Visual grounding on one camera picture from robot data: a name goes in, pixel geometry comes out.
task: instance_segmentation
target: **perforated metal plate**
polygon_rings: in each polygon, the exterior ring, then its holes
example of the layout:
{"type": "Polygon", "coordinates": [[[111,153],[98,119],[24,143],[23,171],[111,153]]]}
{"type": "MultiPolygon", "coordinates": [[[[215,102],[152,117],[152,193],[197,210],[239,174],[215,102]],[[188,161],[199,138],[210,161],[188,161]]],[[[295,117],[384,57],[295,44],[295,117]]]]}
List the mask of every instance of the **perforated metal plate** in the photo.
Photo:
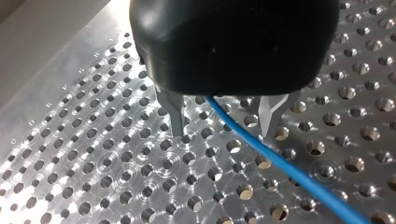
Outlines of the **perforated metal plate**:
{"type": "MultiPolygon", "coordinates": [[[[318,77],[264,141],[374,223],[394,223],[396,1],[340,8],[318,77]]],[[[85,77],[21,141],[7,140],[14,145],[1,159],[2,223],[340,222],[203,97],[185,97],[187,134],[172,137],[130,33],[117,42],[84,64],[85,77]]],[[[252,98],[217,100],[260,135],[252,98]]]]}

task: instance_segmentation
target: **countersunk hole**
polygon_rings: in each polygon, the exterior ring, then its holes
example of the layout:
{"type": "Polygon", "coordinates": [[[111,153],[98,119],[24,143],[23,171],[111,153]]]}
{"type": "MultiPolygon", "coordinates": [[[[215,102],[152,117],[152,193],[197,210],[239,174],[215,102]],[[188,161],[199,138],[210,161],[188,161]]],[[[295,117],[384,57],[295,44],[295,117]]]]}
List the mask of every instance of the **countersunk hole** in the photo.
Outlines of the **countersunk hole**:
{"type": "Polygon", "coordinates": [[[376,127],[364,127],[361,129],[361,137],[366,141],[375,141],[380,137],[376,127]]]}
{"type": "Polygon", "coordinates": [[[299,205],[305,212],[313,212],[317,206],[314,200],[308,198],[301,199],[299,205]]]}
{"type": "Polygon", "coordinates": [[[321,155],[324,152],[324,144],[320,141],[312,140],[306,145],[306,150],[313,156],[321,155]]]}
{"type": "Polygon", "coordinates": [[[379,111],[389,112],[395,107],[395,104],[388,98],[380,98],[375,101],[375,106],[379,111]]]}
{"type": "Polygon", "coordinates": [[[196,175],[187,175],[187,177],[186,177],[186,183],[189,186],[193,186],[194,184],[197,183],[197,181],[198,181],[198,178],[196,175]]]}
{"type": "Polygon", "coordinates": [[[204,201],[202,201],[202,199],[198,196],[192,196],[187,201],[187,206],[193,212],[198,212],[199,210],[201,210],[203,204],[204,201]]]}
{"type": "Polygon", "coordinates": [[[186,164],[186,165],[193,165],[195,163],[195,158],[196,158],[196,156],[194,153],[188,152],[188,153],[184,154],[182,160],[183,160],[184,164],[186,164]]]}
{"type": "Polygon", "coordinates": [[[132,119],[131,118],[123,119],[122,122],[121,122],[121,126],[123,128],[128,128],[131,125],[132,125],[132,119]]]}
{"type": "Polygon", "coordinates": [[[350,87],[343,87],[338,90],[338,95],[344,100],[351,100],[356,96],[356,91],[350,87]]]}
{"type": "Polygon", "coordinates": [[[163,191],[166,193],[173,193],[176,187],[176,181],[174,179],[167,179],[163,182],[163,191]]]}
{"type": "Polygon", "coordinates": [[[218,149],[216,147],[209,147],[206,149],[205,154],[208,158],[213,158],[218,153],[218,149]]]}
{"type": "Polygon", "coordinates": [[[103,189],[107,189],[108,187],[110,187],[111,183],[113,183],[113,179],[111,178],[111,176],[105,176],[100,180],[100,186],[103,189]]]}
{"type": "Polygon", "coordinates": [[[133,157],[133,154],[132,154],[131,151],[124,151],[121,154],[121,161],[122,162],[129,162],[132,159],[132,157],[133,157]]]}
{"type": "Polygon", "coordinates": [[[141,138],[148,138],[151,135],[151,129],[150,128],[145,128],[142,131],[140,131],[140,137],[141,138]]]}
{"type": "Polygon", "coordinates": [[[299,102],[295,103],[290,108],[290,110],[291,110],[291,112],[296,113],[296,114],[303,113],[306,110],[306,104],[302,101],[299,101],[299,102]]]}
{"type": "Polygon", "coordinates": [[[374,224],[394,224],[395,223],[395,218],[392,215],[390,215],[386,212],[382,212],[382,211],[375,212],[371,216],[370,220],[374,224]]]}
{"type": "Polygon", "coordinates": [[[315,79],[312,80],[312,81],[308,84],[308,87],[311,88],[311,89],[317,89],[317,88],[320,87],[320,85],[321,85],[321,79],[320,79],[320,77],[315,77],[315,79]]]}
{"type": "Polygon", "coordinates": [[[348,112],[349,115],[354,119],[360,119],[367,115],[367,110],[359,105],[353,106],[348,112]]]}
{"type": "Polygon", "coordinates": [[[286,217],[288,216],[289,209],[285,204],[274,204],[270,208],[270,214],[272,219],[276,221],[282,221],[285,220],[286,217]]]}
{"type": "Polygon", "coordinates": [[[313,126],[314,126],[314,124],[311,121],[305,120],[305,121],[301,121],[299,123],[298,128],[300,129],[300,131],[306,133],[306,132],[311,131],[313,126]]]}
{"type": "Polygon", "coordinates": [[[213,137],[213,133],[215,132],[215,130],[213,128],[204,128],[201,130],[201,136],[205,139],[205,140],[209,140],[213,137]]]}
{"type": "Polygon", "coordinates": [[[103,148],[105,150],[109,150],[114,146],[114,140],[113,139],[107,139],[103,144],[103,148]]]}
{"type": "Polygon", "coordinates": [[[213,194],[213,200],[214,200],[216,203],[224,204],[224,201],[225,201],[224,193],[223,193],[222,191],[216,191],[216,192],[213,194]]]}
{"type": "Polygon", "coordinates": [[[239,162],[234,163],[232,168],[233,168],[234,174],[241,175],[245,172],[246,165],[243,162],[239,161],[239,162]]]}
{"type": "Polygon", "coordinates": [[[289,129],[287,127],[278,127],[276,129],[275,140],[276,141],[284,141],[289,137],[289,129]]]}
{"type": "Polygon", "coordinates": [[[244,123],[247,127],[252,128],[259,123],[259,117],[256,115],[247,115],[244,118],[244,123]]]}
{"type": "Polygon", "coordinates": [[[254,160],[256,162],[257,167],[261,170],[266,170],[271,167],[271,162],[265,159],[263,156],[257,156],[254,160]]]}
{"type": "Polygon", "coordinates": [[[148,104],[149,104],[149,98],[148,97],[144,97],[144,98],[139,100],[139,105],[140,106],[146,106],[148,104]]]}
{"type": "Polygon", "coordinates": [[[241,200],[249,200],[253,196],[253,187],[249,184],[241,184],[236,188],[236,193],[241,200]]]}
{"type": "Polygon", "coordinates": [[[165,212],[169,216],[174,215],[176,211],[177,211],[177,207],[176,207],[176,205],[174,203],[169,203],[165,207],[165,212]]]}
{"type": "Polygon", "coordinates": [[[37,203],[37,198],[36,197],[31,197],[27,202],[26,202],[26,207],[28,209],[31,209],[35,206],[37,203]]]}
{"type": "Polygon", "coordinates": [[[344,165],[349,172],[357,173],[364,170],[364,160],[359,157],[349,157],[344,161],[344,165]]]}
{"type": "Polygon", "coordinates": [[[48,224],[52,220],[52,215],[50,213],[45,213],[41,219],[40,222],[41,224],[48,224]]]}
{"type": "Polygon", "coordinates": [[[79,208],[78,212],[82,215],[85,216],[91,211],[91,204],[90,203],[82,203],[79,208]]]}
{"type": "Polygon", "coordinates": [[[241,150],[241,142],[238,140],[231,140],[227,143],[226,147],[230,153],[237,153],[241,150]]]}
{"type": "Polygon", "coordinates": [[[219,217],[216,224],[233,224],[233,220],[230,217],[219,217]]]}
{"type": "Polygon", "coordinates": [[[144,210],[144,211],[142,212],[141,218],[142,218],[142,221],[143,221],[144,223],[151,223],[151,222],[153,222],[154,219],[155,219],[155,212],[154,212],[154,209],[152,209],[152,208],[147,208],[146,210],[144,210]]]}
{"type": "Polygon", "coordinates": [[[391,161],[393,161],[392,156],[391,156],[390,153],[387,152],[387,151],[377,151],[377,152],[374,154],[374,159],[375,159],[377,162],[383,163],[383,164],[390,163],[391,161]]]}
{"type": "Polygon", "coordinates": [[[62,192],[62,196],[65,199],[70,198],[73,195],[73,188],[72,187],[67,187],[64,189],[64,191],[62,192]]]}
{"type": "Polygon", "coordinates": [[[334,114],[334,113],[328,113],[325,116],[323,116],[323,122],[327,126],[334,127],[341,123],[341,116],[338,114],[334,114]]]}
{"type": "Polygon", "coordinates": [[[334,138],[334,142],[335,142],[335,144],[337,144],[340,147],[346,147],[349,145],[350,140],[347,135],[340,135],[340,136],[336,136],[334,138]]]}
{"type": "Polygon", "coordinates": [[[269,192],[274,192],[279,184],[275,179],[264,179],[263,185],[269,192]]]}
{"type": "Polygon", "coordinates": [[[90,172],[92,172],[92,170],[93,170],[93,163],[92,162],[88,162],[82,167],[82,172],[84,174],[89,174],[90,172]]]}
{"type": "Polygon", "coordinates": [[[154,170],[154,167],[151,164],[146,164],[140,170],[140,174],[142,174],[142,176],[144,176],[144,177],[148,177],[153,170],[154,170]]]}

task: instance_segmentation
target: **circular hole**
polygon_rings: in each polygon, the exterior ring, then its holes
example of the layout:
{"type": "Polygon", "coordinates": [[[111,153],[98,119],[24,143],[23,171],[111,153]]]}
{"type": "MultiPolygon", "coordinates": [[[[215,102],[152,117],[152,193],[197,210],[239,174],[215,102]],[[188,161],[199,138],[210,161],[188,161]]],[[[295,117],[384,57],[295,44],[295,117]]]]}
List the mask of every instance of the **circular hole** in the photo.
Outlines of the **circular hole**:
{"type": "Polygon", "coordinates": [[[375,212],[370,220],[372,223],[377,223],[377,224],[394,224],[395,223],[395,218],[391,216],[390,214],[382,211],[377,211],[375,212]]]}
{"type": "Polygon", "coordinates": [[[249,184],[241,184],[236,188],[236,193],[241,200],[249,200],[253,196],[253,187],[249,184]]]}
{"type": "Polygon", "coordinates": [[[291,112],[294,112],[296,114],[303,113],[306,110],[306,104],[302,101],[299,101],[295,103],[291,108],[291,112]]]}
{"type": "Polygon", "coordinates": [[[241,150],[241,142],[238,140],[231,140],[227,143],[226,147],[230,153],[237,153],[241,150]]]}
{"type": "Polygon", "coordinates": [[[270,208],[271,218],[276,221],[285,220],[288,216],[289,209],[285,204],[274,204],[270,208]]]}
{"type": "Polygon", "coordinates": [[[341,116],[339,116],[338,114],[334,114],[334,113],[328,113],[325,116],[323,116],[323,122],[327,126],[334,127],[341,123],[341,116]]]}
{"type": "Polygon", "coordinates": [[[320,141],[310,141],[306,146],[306,150],[308,150],[309,154],[313,156],[321,155],[324,152],[324,144],[320,141]]]}
{"type": "Polygon", "coordinates": [[[79,208],[78,208],[78,212],[80,214],[82,214],[83,216],[87,215],[88,213],[90,213],[91,210],[91,204],[90,203],[82,203],[79,208]]]}
{"type": "Polygon", "coordinates": [[[142,212],[141,218],[142,218],[142,221],[143,221],[144,223],[151,223],[151,222],[153,222],[154,219],[155,219],[155,212],[154,212],[154,209],[152,209],[152,208],[147,208],[146,210],[144,210],[144,211],[142,212]]]}
{"type": "Polygon", "coordinates": [[[192,196],[187,201],[187,206],[193,212],[198,212],[199,210],[201,210],[203,204],[204,204],[204,202],[198,196],[192,196]]]}
{"type": "Polygon", "coordinates": [[[269,192],[274,192],[277,190],[279,184],[275,179],[264,179],[263,185],[269,192]]]}
{"type": "Polygon", "coordinates": [[[393,161],[392,156],[391,156],[390,153],[387,152],[387,151],[377,151],[377,152],[374,154],[374,158],[375,158],[375,160],[376,160],[377,162],[383,163],[383,164],[390,163],[390,162],[393,161]]]}
{"type": "Polygon", "coordinates": [[[252,128],[259,123],[259,117],[256,115],[247,115],[244,118],[244,123],[247,127],[252,128]]]}
{"type": "Polygon", "coordinates": [[[380,98],[375,101],[375,106],[379,111],[389,112],[395,107],[395,104],[388,98],[380,98]]]}
{"type": "Polygon", "coordinates": [[[300,131],[306,133],[306,132],[311,131],[313,126],[314,126],[314,124],[311,121],[305,120],[305,121],[300,122],[300,124],[298,125],[298,128],[300,129],[300,131]]]}
{"type": "Polygon", "coordinates": [[[350,87],[344,87],[341,88],[338,91],[338,95],[345,100],[351,100],[352,98],[354,98],[356,96],[356,91],[353,88],[350,87]]]}
{"type": "Polygon", "coordinates": [[[361,137],[366,141],[375,141],[380,137],[376,127],[365,127],[361,129],[361,137]]]}
{"type": "Polygon", "coordinates": [[[344,161],[344,165],[349,172],[357,173],[364,170],[364,160],[359,157],[349,157],[344,161]]]}
{"type": "Polygon", "coordinates": [[[312,199],[301,199],[299,205],[305,212],[313,212],[317,206],[315,201],[312,199]]]}

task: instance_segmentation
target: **hole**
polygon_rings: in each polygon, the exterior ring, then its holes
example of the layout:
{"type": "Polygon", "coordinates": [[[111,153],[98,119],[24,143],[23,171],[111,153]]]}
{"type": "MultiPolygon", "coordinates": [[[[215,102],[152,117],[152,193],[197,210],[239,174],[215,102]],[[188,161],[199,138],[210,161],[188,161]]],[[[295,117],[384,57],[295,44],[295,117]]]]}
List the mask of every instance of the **hole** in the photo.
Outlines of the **hole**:
{"type": "Polygon", "coordinates": [[[148,138],[151,135],[151,129],[150,128],[145,128],[142,131],[140,131],[140,137],[141,138],[148,138]]]}
{"type": "Polygon", "coordinates": [[[141,215],[142,221],[143,221],[144,223],[151,223],[151,222],[153,222],[154,219],[155,219],[154,214],[155,214],[154,209],[152,209],[152,208],[147,208],[146,210],[144,210],[144,211],[142,212],[142,215],[141,215]]]}
{"type": "Polygon", "coordinates": [[[64,192],[62,192],[62,196],[65,199],[70,198],[73,195],[73,188],[72,187],[67,187],[64,189],[64,192]]]}
{"type": "Polygon", "coordinates": [[[53,184],[55,183],[55,181],[58,179],[58,175],[56,173],[52,173],[49,175],[49,177],[47,178],[47,181],[49,182],[49,184],[53,184]]]}
{"type": "Polygon", "coordinates": [[[249,184],[241,184],[236,188],[236,193],[241,200],[249,200],[253,196],[253,187],[249,184]]]}
{"type": "Polygon", "coordinates": [[[366,141],[375,141],[380,137],[376,127],[365,127],[361,129],[361,137],[366,141]]]}
{"type": "Polygon", "coordinates": [[[148,177],[153,170],[154,170],[154,167],[152,165],[146,164],[140,170],[140,174],[142,174],[142,176],[144,176],[144,177],[148,177]]]}
{"type": "Polygon", "coordinates": [[[78,208],[78,212],[83,216],[87,215],[90,212],[90,210],[91,210],[90,203],[82,203],[78,208]]]}
{"type": "Polygon", "coordinates": [[[230,153],[237,153],[241,150],[241,142],[238,140],[231,140],[227,143],[226,147],[230,153]]]}
{"type": "Polygon", "coordinates": [[[341,123],[341,116],[339,116],[338,114],[334,114],[334,113],[328,113],[325,116],[323,116],[323,122],[327,126],[334,127],[341,123]]]}
{"type": "Polygon", "coordinates": [[[48,223],[50,223],[51,219],[52,219],[52,215],[50,213],[45,213],[41,217],[40,222],[41,222],[41,224],[48,224],[48,223]]]}
{"type": "Polygon", "coordinates": [[[195,163],[195,154],[192,152],[188,152],[183,156],[183,162],[186,165],[193,165],[195,163]]]}
{"type": "Polygon", "coordinates": [[[334,142],[335,142],[335,144],[337,144],[340,147],[346,147],[349,145],[350,140],[347,135],[340,135],[340,136],[336,136],[334,138],[334,142]]]}
{"type": "Polygon", "coordinates": [[[190,208],[191,211],[193,212],[198,212],[201,210],[202,205],[204,205],[204,202],[202,199],[198,196],[192,196],[189,198],[187,201],[187,206],[190,208]]]}
{"type": "Polygon", "coordinates": [[[215,130],[213,128],[204,128],[201,130],[201,136],[205,139],[205,140],[209,140],[213,137],[213,133],[215,132],[215,130]]]}
{"type": "Polygon", "coordinates": [[[375,158],[375,160],[376,160],[377,162],[383,163],[383,164],[390,163],[390,162],[393,161],[392,156],[391,156],[390,153],[387,152],[387,151],[377,151],[377,152],[374,154],[374,158],[375,158]]]}
{"type": "Polygon", "coordinates": [[[338,95],[345,100],[351,100],[353,97],[356,96],[356,91],[350,87],[344,87],[338,90],[338,95]]]}
{"type": "Polygon", "coordinates": [[[364,170],[364,160],[359,157],[349,157],[344,161],[344,165],[349,172],[357,173],[364,170]]]}
{"type": "Polygon", "coordinates": [[[243,162],[239,161],[234,163],[232,168],[234,174],[241,175],[245,172],[246,165],[243,162]]]}
{"type": "Polygon", "coordinates": [[[274,192],[277,190],[279,184],[275,179],[264,179],[263,185],[269,192],[274,192]]]}
{"type": "Polygon", "coordinates": [[[108,187],[110,187],[111,183],[113,183],[113,179],[111,178],[111,176],[105,176],[100,180],[100,186],[103,189],[107,189],[108,187]]]}
{"type": "Polygon", "coordinates": [[[194,184],[196,184],[197,181],[198,181],[198,179],[197,179],[196,175],[187,175],[186,183],[189,186],[193,186],[194,184]]]}
{"type": "Polygon", "coordinates": [[[92,162],[88,162],[82,167],[82,172],[84,172],[84,174],[89,174],[90,172],[92,172],[92,170],[93,170],[92,162]]]}
{"type": "Polygon", "coordinates": [[[259,123],[259,118],[256,115],[247,115],[244,122],[247,127],[252,128],[259,123]]]}
{"type": "Polygon", "coordinates": [[[131,125],[132,125],[132,119],[131,118],[123,119],[122,122],[121,122],[121,126],[123,128],[128,128],[131,125]]]}
{"type": "Polygon", "coordinates": [[[270,209],[271,218],[277,221],[285,220],[288,213],[289,209],[285,204],[274,204],[270,209]]]}
{"type": "Polygon", "coordinates": [[[216,147],[209,147],[206,149],[205,154],[210,159],[216,156],[218,149],[216,147]]]}
{"type": "Polygon", "coordinates": [[[107,139],[103,144],[102,144],[103,148],[105,150],[109,150],[114,146],[114,141],[112,139],[107,139]]]}
{"type": "Polygon", "coordinates": [[[364,87],[367,91],[376,91],[379,89],[379,83],[377,81],[367,81],[364,83],[364,87]]]}
{"type": "Polygon", "coordinates": [[[395,107],[395,104],[388,98],[380,98],[375,101],[375,106],[379,111],[389,112],[395,107]]]}
{"type": "Polygon", "coordinates": [[[302,132],[309,132],[312,127],[314,126],[314,124],[311,121],[302,121],[300,122],[300,124],[298,125],[298,128],[300,129],[300,131],[302,132]]]}
{"type": "Polygon", "coordinates": [[[312,199],[301,199],[299,205],[305,212],[313,212],[317,206],[312,199]]]}
{"type": "Polygon", "coordinates": [[[390,214],[382,211],[375,212],[370,220],[375,224],[394,224],[395,218],[390,214]]]}

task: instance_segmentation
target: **blue wire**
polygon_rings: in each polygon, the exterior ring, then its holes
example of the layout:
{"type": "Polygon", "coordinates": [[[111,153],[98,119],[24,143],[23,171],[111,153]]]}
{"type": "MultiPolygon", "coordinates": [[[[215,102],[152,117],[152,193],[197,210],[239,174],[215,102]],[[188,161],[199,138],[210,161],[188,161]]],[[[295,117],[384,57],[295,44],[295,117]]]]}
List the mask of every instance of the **blue wire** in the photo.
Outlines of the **blue wire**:
{"type": "Polygon", "coordinates": [[[319,182],[309,177],[305,172],[296,166],[285,161],[276,152],[262,144],[256,137],[239,126],[230,116],[224,112],[224,110],[213,99],[213,97],[208,96],[206,97],[206,100],[212,105],[213,109],[219,114],[221,119],[223,119],[228,124],[228,126],[235,130],[236,133],[238,133],[249,145],[255,148],[266,159],[270,160],[278,169],[285,172],[293,180],[297,181],[301,186],[303,186],[307,191],[326,204],[346,223],[370,223],[365,217],[352,209],[347,203],[344,203],[332,192],[320,185],[319,182]]]}

